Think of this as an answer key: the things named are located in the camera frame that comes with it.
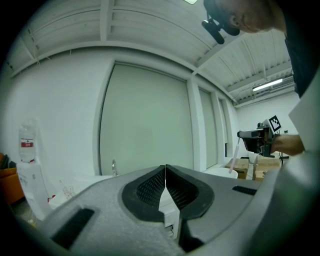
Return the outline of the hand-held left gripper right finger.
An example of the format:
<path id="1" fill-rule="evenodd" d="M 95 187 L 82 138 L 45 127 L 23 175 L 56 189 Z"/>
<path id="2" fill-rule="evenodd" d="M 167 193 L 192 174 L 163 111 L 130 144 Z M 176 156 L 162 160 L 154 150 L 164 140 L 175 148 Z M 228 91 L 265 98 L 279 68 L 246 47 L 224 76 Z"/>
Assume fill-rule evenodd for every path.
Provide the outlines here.
<path id="1" fill-rule="evenodd" d="M 179 210 L 178 245 L 186 252 L 208 244 L 245 210 L 260 183 L 165 166 L 166 188 Z"/>

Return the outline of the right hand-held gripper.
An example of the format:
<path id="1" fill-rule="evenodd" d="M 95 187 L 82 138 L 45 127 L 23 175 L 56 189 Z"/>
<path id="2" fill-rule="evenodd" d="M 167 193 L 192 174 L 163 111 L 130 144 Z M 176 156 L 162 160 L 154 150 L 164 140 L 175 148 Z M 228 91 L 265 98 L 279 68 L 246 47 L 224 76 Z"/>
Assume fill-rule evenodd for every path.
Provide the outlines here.
<path id="1" fill-rule="evenodd" d="M 237 137 L 243 140 L 248 152 L 270 157 L 273 140 L 279 135 L 281 128 L 278 117 L 274 115 L 263 122 L 259 122 L 256 129 L 238 131 Z"/>

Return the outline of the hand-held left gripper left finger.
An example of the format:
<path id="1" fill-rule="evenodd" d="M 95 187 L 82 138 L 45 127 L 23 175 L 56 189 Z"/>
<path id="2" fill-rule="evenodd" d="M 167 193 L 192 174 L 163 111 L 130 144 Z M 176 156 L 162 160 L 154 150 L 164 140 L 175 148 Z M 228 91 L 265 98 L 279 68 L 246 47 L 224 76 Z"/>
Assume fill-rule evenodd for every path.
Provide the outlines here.
<path id="1" fill-rule="evenodd" d="M 40 231 L 72 256 L 182 256 L 159 211 L 163 165 L 99 181 L 56 208 Z"/>

